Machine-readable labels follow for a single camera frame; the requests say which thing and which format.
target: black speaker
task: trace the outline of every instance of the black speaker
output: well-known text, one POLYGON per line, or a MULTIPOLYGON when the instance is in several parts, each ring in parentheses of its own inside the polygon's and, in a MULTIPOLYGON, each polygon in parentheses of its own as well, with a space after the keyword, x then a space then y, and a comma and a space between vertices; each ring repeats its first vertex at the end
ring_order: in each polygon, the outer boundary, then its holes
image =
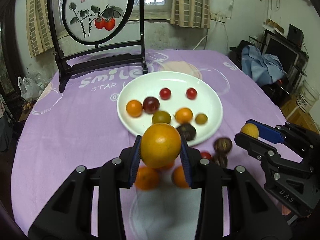
POLYGON ((302 47, 303 42, 303 32, 302 30, 298 29, 297 27, 294 27, 290 24, 289 26, 289 33, 287 40, 298 46, 299 49, 302 47))

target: curtain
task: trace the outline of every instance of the curtain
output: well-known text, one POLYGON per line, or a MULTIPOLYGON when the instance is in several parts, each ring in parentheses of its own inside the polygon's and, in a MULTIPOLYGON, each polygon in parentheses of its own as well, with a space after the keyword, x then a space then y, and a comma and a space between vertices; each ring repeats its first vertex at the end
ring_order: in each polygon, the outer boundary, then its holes
POLYGON ((172 0, 171 24, 210 28, 209 0, 172 0))
POLYGON ((27 36, 31 57, 53 47, 47 0, 27 0, 27 36))

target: wooden floor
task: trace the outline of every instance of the wooden floor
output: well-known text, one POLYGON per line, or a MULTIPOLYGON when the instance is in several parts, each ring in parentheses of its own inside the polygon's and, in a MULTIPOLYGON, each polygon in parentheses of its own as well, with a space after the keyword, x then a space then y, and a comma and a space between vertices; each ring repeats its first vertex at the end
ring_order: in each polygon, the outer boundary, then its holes
POLYGON ((11 172, 19 134, 21 133, 12 136, 6 152, 0 152, 0 200, 12 218, 11 172))

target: plate rim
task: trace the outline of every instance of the plate rim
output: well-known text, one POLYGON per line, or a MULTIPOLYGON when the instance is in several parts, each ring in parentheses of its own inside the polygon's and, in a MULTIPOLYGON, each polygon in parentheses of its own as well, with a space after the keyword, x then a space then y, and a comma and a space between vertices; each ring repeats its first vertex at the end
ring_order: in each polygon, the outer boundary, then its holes
MULTIPOLYGON (((214 91, 214 89, 213 89, 212 87, 210 87, 210 86, 209 86, 206 82, 204 82, 203 80, 201 80, 201 79, 199 79, 199 78, 197 78, 197 77, 191 76, 191 75, 189 75, 189 74, 185 74, 185 73, 181 73, 181 72, 177 72, 177 71, 157 71, 157 72, 151 72, 151 73, 143 74, 143 75, 141 75, 141 76, 139 76, 139 77, 131 80, 128 84, 130 84, 132 81, 138 80, 139 78, 141 78, 141 77, 143 77, 143 76, 155 75, 155 74, 159 74, 159 73, 177 73, 177 74, 182 75, 182 76, 188 76, 189 78, 191 77, 191 78, 193 78, 193 79, 195 79, 195 80, 197 80, 197 81, 202 82, 204 85, 208 86, 208 87, 209 87, 210 89, 212 89, 212 91, 216 94, 216 96, 217 96, 218 99, 219 99, 220 109, 221 109, 221 115, 220 115, 220 119, 219 119, 218 122, 217 122, 217 124, 218 124, 218 125, 217 125, 217 128, 216 128, 216 129, 213 129, 212 132, 209 132, 209 133, 207 133, 207 135, 203 136, 203 137, 202 137, 203 140, 202 140, 201 142, 197 142, 196 140, 192 140, 192 141, 188 141, 187 143, 188 143, 188 146, 191 147, 191 146, 198 145, 198 144, 203 143, 203 142, 205 142, 206 140, 208 140, 211 136, 213 136, 213 135, 218 131, 218 129, 220 128, 220 126, 221 126, 221 124, 222 124, 222 120, 223 120, 223 106, 222 106, 222 103, 221 103, 221 100, 220 100, 220 97, 218 96, 218 94, 214 91)), ((119 117, 122 125, 123 125, 132 135, 134 135, 134 136, 141 135, 141 136, 142 136, 143 134, 136 134, 136 132, 134 132, 134 131, 131 129, 131 127, 129 127, 129 126, 126 124, 126 122, 124 122, 123 118, 122 118, 121 115, 120 115, 120 111, 119 111, 119 99, 121 98, 121 95, 122 95, 125 87, 121 90, 121 92, 119 93, 118 99, 117 99, 117 113, 118 113, 118 117, 119 117)))

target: oval plate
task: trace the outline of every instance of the oval plate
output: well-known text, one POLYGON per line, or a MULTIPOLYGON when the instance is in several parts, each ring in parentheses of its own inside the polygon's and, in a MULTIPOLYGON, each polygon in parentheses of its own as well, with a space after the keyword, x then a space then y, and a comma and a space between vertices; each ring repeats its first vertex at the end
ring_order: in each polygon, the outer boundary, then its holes
POLYGON ((133 135, 143 135, 150 125, 152 125, 152 114, 143 114, 138 118, 130 117, 125 109, 130 100, 136 99, 143 103, 146 97, 158 98, 161 111, 167 111, 171 115, 173 127, 179 124, 174 119, 174 114, 183 107, 192 110, 194 118, 191 124, 196 128, 197 134, 194 140, 189 141, 188 145, 193 146, 209 139, 220 127, 223 117, 221 101, 217 93, 205 82, 200 79, 179 73, 179 72, 153 72, 142 75, 129 82, 121 91, 117 101, 118 116, 122 124, 133 135), (162 88, 171 90, 171 98, 162 100, 159 92, 162 88), (186 96, 188 88, 197 90, 197 98, 190 100, 186 96), (208 116, 208 121, 204 125, 198 125, 195 117, 199 113, 208 116))

